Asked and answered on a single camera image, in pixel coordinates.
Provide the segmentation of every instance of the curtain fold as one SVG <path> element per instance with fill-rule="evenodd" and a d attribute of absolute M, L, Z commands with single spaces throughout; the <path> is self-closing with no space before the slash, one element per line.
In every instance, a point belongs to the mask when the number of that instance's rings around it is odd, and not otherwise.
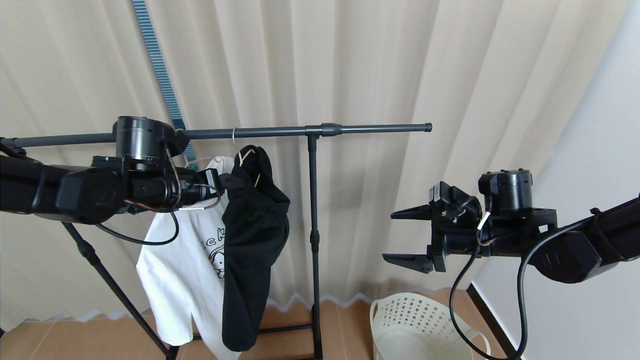
<path fill-rule="evenodd" d="M 487 170 L 522 167 L 537 176 L 626 4 L 147 1 L 147 8 L 188 129 L 433 123 L 432 133 L 318 141 L 321 292 L 348 300 L 451 285 L 465 257 L 450 256 L 446 273 L 429 275 L 383 262 L 382 252 L 421 253 L 430 239 L 428 222 L 389 214 L 426 203 L 439 180 L 476 194 Z M 168 121 L 128 1 L 0 6 L 2 136 L 107 132 L 119 115 Z M 267 150 L 275 182 L 292 200 L 271 298 L 284 304 L 298 292 L 310 300 L 306 139 L 236 142 Z M 231 140 L 192 144 L 199 157 L 236 151 Z M 71 145 L 29 155 L 88 165 L 114 149 Z M 121 309 L 60 224 L 1 216 L 2 328 L 60 312 Z M 108 225 L 141 238 L 151 218 L 118 215 Z M 146 308 L 134 271 L 139 248 L 79 229 Z"/>

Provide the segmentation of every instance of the blue striped strip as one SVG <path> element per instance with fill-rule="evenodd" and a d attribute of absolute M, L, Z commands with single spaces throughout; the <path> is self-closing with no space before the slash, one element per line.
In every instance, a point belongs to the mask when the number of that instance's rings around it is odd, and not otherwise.
<path fill-rule="evenodd" d="M 145 41 L 145 46 L 147 47 L 147 52 L 151 59 L 151 65 L 154 68 L 156 79 L 160 85 L 162 96 L 164 97 L 164 104 L 166 105 L 169 117 L 173 122 L 173 127 L 176 129 L 185 129 L 184 121 L 182 121 L 182 113 L 178 107 L 178 101 L 175 99 L 173 87 L 171 86 L 169 75 L 167 74 L 166 67 L 164 66 L 160 45 L 158 45 L 156 32 L 151 24 L 151 19 L 149 19 L 149 12 L 147 11 L 145 0 L 132 0 L 131 2 L 133 3 L 133 10 L 138 18 L 138 24 L 140 25 L 140 31 L 142 32 L 142 39 Z M 187 149 L 184 151 L 184 155 L 189 161 L 196 159 L 191 144 L 187 146 Z M 197 168 L 197 164 L 193 164 L 191 167 Z"/>

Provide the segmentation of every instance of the black metal rack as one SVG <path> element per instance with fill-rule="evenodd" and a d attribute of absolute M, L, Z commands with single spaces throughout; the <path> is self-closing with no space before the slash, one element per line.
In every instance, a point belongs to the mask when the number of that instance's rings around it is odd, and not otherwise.
<path fill-rule="evenodd" d="M 313 264 L 313 282 L 314 282 L 314 304 L 311 308 L 312 322 L 303 325 L 294 325 L 286 327 L 275 327 L 271 329 L 261 329 L 260 333 L 295 331 L 301 329 L 312 329 L 314 336 L 314 356 L 309 359 L 322 360 L 322 336 L 320 334 L 320 280 L 319 280 L 319 261 L 318 252 L 320 244 L 320 234 L 318 232 L 318 216 L 317 216 L 317 140 L 320 136 L 336 136 L 341 134 L 356 133 L 406 133 L 406 132 L 429 132 L 431 124 L 404 124 L 404 125 L 362 125 L 362 126 L 342 126 L 339 124 L 321 124 L 313 126 L 293 126 L 293 127 L 254 127 L 254 128 L 236 128 L 236 129 L 210 129 L 210 130 L 187 130 L 185 134 L 191 140 L 203 139 L 222 139 L 222 138 L 261 138 L 276 136 L 306 136 L 307 147 L 309 153 L 309 183 L 311 197 L 311 234 L 309 236 L 311 242 L 312 264 Z M 40 136 L 34 138 L 7 138 L 2 142 L 12 147 L 37 147 L 52 145 L 72 145 L 82 143 L 111 143 L 115 142 L 115 137 L 111 133 L 100 134 L 80 134 L 80 135 L 61 135 L 61 136 Z M 65 229 L 77 244 L 78 251 L 87 259 L 89 264 L 93 266 L 98 274 L 104 279 L 111 291 L 118 297 L 131 316 L 140 324 L 142 329 L 149 335 L 151 340 L 158 346 L 164 354 L 166 360 L 176 360 L 179 346 L 166 347 L 160 340 L 158 335 L 151 329 L 144 317 L 134 307 L 127 295 L 119 287 L 118 283 L 109 274 L 104 265 L 100 262 L 100 258 L 96 255 L 94 248 L 85 241 L 79 234 L 73 224 L 64 222 Z M 194 336 L 193 340 L 201 340 L 200 336 Z"/>

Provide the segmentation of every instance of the white plastic basket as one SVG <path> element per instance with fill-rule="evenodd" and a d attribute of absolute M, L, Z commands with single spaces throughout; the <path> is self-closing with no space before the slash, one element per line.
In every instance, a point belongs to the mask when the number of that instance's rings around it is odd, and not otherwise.
<path fill-rule="evenodd" d="M 375 360 L 469 360 L 472 349 L 456 332 L 449 308 L 414 293 L 399 293 L 375 300 L 370 310 Z M 467 338 L 486 336 L 469 327 L 458 315 L 456 323 Z"/>

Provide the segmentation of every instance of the floor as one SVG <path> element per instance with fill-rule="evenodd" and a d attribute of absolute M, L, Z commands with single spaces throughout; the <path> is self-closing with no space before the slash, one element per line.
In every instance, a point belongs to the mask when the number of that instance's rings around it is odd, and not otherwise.
<path fill-rule="evenodd" d="M 449 298 L 447 290 L 425 294 L 441 303 Z M 504 357 L 495 337 L 466 292 L 456 295 L 456 312 L 471 327 L 483 332 L 490 340 L 492 353 Z M 327 360 L 373 359 L 369 305 L 357 300 L 342 308 L 325 300 L 320 306 L 324 358 Z M 145 319 L 155 328 L 154 317 Z M 268 307 L 262 327 L 297 325 L 311 321 L 310 312 L 302 303 L 295 303 L 286 313 Z M 261 334 L 258 342 L 242 354 L 241 360 L 299 359 L 312 356 L 310 329 Z M 162 360 L 164 357 L 132 318 L 109 320 L 96 317 L 81 323 L 61 319 L 53 322 L 25 322 L 0 339 L 2 360 L 101 360 L 135 359 Z M 202 341 L 180 348 L 178 360 L 215 360 Z M 475 359 L 482 359 L 476 354 Z"/>

